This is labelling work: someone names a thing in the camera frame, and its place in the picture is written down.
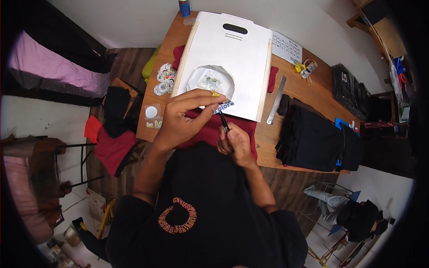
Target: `circular cutout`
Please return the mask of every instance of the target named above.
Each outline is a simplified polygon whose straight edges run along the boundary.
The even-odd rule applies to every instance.
[[[158,110],[153,106],[149,106],[146,109],[146,117],[147,118],[154,118],[157,114],[158,114]]]

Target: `spray can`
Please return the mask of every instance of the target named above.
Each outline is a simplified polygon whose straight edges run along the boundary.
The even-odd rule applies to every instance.
[[[180,15],[182,17],[190,16],[189,0],[179,0]]]

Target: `person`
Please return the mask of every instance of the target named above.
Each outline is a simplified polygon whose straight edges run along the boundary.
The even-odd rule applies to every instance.
[[[358,203],[345,196],[335,196],[317,190],[314,184],[305,188],[304,193],[319,199],[319,207],[325,221],[347,229],[349,242],[361,242],[368,237],[374,237],[374,234],[380,235],[387,229],[383,211],[378,211],[377,206],[369,200]]]
[[[217,148],[198,143],[167,161],[224,100],[196,89],[166,102],[134,194],[116,206],[106,245],[112,267],[304,265],[308,247],[296,216],[276,208],[245,131],[230,123],[228,135],[220,127]],[[185,117],[200,106],[197,118]]]

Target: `wooden table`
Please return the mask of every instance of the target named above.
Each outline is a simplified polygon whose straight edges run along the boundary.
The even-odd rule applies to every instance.
[[[191,11],[190,18],[195,18],[198,12]],[[183,24],[183,17],[178,12],[166,37],[161,45],[157,59],[155,61],[151,76],[149,78],[148,86],[146,88],[145,97],[143,99],[143,106],[140,112],[139,125],[137,127],[137,137],[146,141],[152,142],[158,133],[158,129],[150,129],[146,127],[145,122],[145,105],[152,105],[159,103],[161,105],[161,116],[164,115],[165,103],[169,99],[169,94],[162,96],[155,95],[153,88],[159,84],[157,80],[157,72],[160,67],[165,63],[173,63],[173,49],[177,46],[185,45],[191,26]],[[273,167],[278,169],[292,169],[308,172],[320,172],[316,170],[303,169],[299,167],[283,167],[281,161],[277,159],[275,146],[278,142],[282,118],[277,113],[274,116],[274,124],[268,125],[266,123],[268,114],[274,103],[275,95],[280,86],[281,78],[287,77],[283,93],[289,95],[291,98],[297,98],[300,101],[311,105],[314,109],[322,113],[326,118],[334,121],[336,117],[351,123],[355,121],[356,126],[360,126],[360,120],[352,115],[340,103],[334,100],[332,96],[333,78],[332,69],[321,59],[314,56],[309,51],[302,49],[303,59],[313,59],[317,62],[318,67],[311,74],[313,85],[307,85],[306,81],[302,79],[297,73],[292,70],[292,65],[284,59],[272,55],[271,66],[279,68],[276,75],[275,87],[273,93],[268,93],[265,100],[264,113],[262,121],[257,124],[255,132],[256,151],[258,153],[258,165]]]

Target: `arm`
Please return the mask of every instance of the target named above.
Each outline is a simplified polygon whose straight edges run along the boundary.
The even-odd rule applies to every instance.
[[[155,206],[168,152],[197,134],[224,100],[225,96],[213,97],[208,90],[195,89],[167,101],[162,127],[134,181],[135,197]],[[197,118],[185,117],[186,111],[199,106],[205,109]]]
[[[228,126],[230,131],[227,137],[223,128],[219,128],[218,151],[222,154],[231,154],[234,162],[243,167],[249,182],[250,193],[256,205],[268,213],[276,211],[274,195],[252,156],[249,135],[233,123],[228,123]]]

